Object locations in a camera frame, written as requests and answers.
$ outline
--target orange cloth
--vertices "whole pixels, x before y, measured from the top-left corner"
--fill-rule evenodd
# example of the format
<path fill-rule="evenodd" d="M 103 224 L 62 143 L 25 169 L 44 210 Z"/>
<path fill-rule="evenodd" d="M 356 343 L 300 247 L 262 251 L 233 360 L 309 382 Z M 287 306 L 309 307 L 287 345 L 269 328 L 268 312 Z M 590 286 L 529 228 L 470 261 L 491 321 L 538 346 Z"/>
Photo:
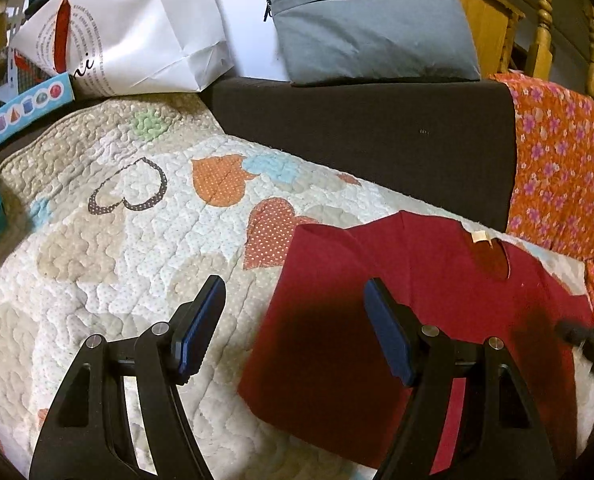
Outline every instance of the orange cloth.
<path fill-rule="evenodd" d="M 594 311 L 594 101 L 519 73 L 510 89 L 517 170 L 506 232 L 586 264 Z"/>

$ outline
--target gray laptop bag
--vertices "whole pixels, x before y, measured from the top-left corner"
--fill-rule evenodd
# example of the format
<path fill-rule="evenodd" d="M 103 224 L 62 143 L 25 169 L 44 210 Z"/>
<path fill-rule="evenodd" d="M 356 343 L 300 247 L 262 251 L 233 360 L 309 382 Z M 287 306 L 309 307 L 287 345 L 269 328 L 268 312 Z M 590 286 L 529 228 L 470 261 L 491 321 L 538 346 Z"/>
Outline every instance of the gray laptop bag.
<path fill-rule="evenodd" d="M 293 83 L 479 80 L 459 0 L 268 0 Z"/>

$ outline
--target blue gripper pad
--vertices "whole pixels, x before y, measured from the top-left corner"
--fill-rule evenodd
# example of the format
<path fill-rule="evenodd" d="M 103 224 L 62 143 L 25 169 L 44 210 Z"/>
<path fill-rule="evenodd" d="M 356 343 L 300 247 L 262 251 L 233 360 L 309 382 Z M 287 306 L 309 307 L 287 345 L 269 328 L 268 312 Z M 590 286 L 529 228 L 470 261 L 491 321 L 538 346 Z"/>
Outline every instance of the blue gripper pad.
<path fill-rule="evenodd" d="M 368 280 L 363 288 L 363 306 L 373 324 L 381 351 L 391 373 L 406 386 L 412 386 L 417 374 L 412 366 L 411 342 L 395 318 L 391 305 L 397 306 L 397 303 L 382 281 L 378 278 Z"/>
<path fill-rule="evenodd" d="M 195 301 L 180 306 L 187 311 L 175 327 L 170 343 L 177 384 L 186 384 L 199 371 L 225 303 L 226 284 L 219 276 L 210 276 Z"/>

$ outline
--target clothing tag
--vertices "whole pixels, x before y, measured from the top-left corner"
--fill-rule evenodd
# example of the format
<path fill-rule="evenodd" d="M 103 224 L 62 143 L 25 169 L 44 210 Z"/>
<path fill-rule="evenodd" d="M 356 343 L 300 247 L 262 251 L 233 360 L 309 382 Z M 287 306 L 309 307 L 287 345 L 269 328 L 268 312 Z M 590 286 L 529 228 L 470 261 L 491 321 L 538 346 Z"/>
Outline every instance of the clothing tag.
<path fill-rule="evenodd" d="M 476 244 L 477 242 L 487 241 L 490 246 L 493 246 L 493 242 L 490 239 L 490 235 L 488 235 L 488 231 L 475 231 L 474 233 L 470 233 L 472 236 L 472 242 Z"/>

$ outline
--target green patch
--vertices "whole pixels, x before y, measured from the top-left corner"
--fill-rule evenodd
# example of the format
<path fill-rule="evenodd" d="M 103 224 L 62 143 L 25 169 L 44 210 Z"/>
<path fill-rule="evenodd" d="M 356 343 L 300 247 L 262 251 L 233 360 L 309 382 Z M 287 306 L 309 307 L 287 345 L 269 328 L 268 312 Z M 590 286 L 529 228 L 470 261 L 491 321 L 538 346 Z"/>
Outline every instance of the green patch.
<path fill-rule="evenodd" d="M 137 112 L 132 121 L 133 131 L 141 140 L 148 142 L 157 139 L 170 128 L 170 118 L 161 118 L 159 110 L 148 110 Z"/>

